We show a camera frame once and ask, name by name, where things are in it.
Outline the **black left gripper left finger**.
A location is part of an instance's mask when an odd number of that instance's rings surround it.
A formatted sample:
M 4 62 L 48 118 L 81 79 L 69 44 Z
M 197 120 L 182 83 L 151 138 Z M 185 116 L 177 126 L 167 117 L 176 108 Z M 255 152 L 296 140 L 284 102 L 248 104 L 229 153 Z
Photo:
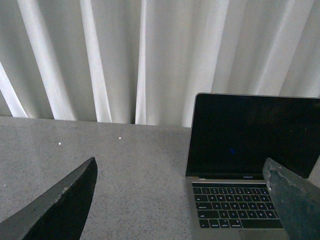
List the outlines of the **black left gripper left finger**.
M 91 208 L 98 166 L 91 157 L 0 224 L 2 240 L 78 240 Z

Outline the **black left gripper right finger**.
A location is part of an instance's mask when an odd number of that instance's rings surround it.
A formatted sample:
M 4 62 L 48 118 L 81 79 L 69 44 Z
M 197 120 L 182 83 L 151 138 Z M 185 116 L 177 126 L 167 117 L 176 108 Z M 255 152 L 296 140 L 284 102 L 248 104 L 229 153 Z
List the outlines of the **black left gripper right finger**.
M 320 238 L 320 188 L 267 158 L 263 178 L 280 222 L 291 240 Z

